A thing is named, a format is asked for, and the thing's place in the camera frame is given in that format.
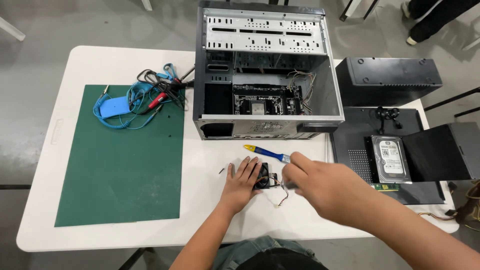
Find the human hand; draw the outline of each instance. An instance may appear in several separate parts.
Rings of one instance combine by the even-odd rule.
[[[235,175],[232,163],[228,165],[227,181],[218,206],[225,208],[232,216],[240,212],[253,196],[261,193],[260,190],[252,190],[262,167],[262,163],[257,161],[257,157],[252,160],[246,157]]]
[[[377,207],[390,197],[373,189],[344,164],[312,161],[294,152],[282,170],[283,181],[293,181],[317,213],[333,222],[367,230]]]

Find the pants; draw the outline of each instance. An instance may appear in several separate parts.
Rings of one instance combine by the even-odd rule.
[[[418,19],[434,6],[438,0],[412,0],[408,4],[410,17]],[[442,0],[423,20],[411,30],[410,36],[422,42],[437,33],[445,24],[478,4],[480,0]]]
[[[282,239],[273,239],[270,236],[262,236],[252,241],[243,240],[233,245],[226,246],[217,251],[213,262],[213,270],[235,270],[255,254],[272,248],[286,248],[304,254],[319,262],[311,249],[306,249],[299,244]]]

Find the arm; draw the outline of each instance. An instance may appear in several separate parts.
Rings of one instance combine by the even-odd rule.
[[[480,254],[377,192],[343,164],[312,161],[295,152],[283,171],[284,181],[299,187],[317,213],[328,220],[369,232],[414,269],[474,269]]]
[[[257,165],[257,161],[257,157],[251,161],[250,157],[247,157],[235,175],[232,164],[228,165],[227,180],[219,203],[182,249],[170,267],[171,270],[212,267],[233,216],[240,212],[253,196],[260,193],[259,190],[252,191],[262,166],[261,162]]]

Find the wd hard drive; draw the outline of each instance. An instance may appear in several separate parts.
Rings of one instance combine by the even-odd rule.
[[[371,161],[374,165],[372,175],[380,183],[411,184],[407,159],[402,139],[399,137],[371,136]]]

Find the motherboard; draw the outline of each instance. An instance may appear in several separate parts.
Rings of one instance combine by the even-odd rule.
[[[234,114],[300,115],[300,86],[233,85]]]

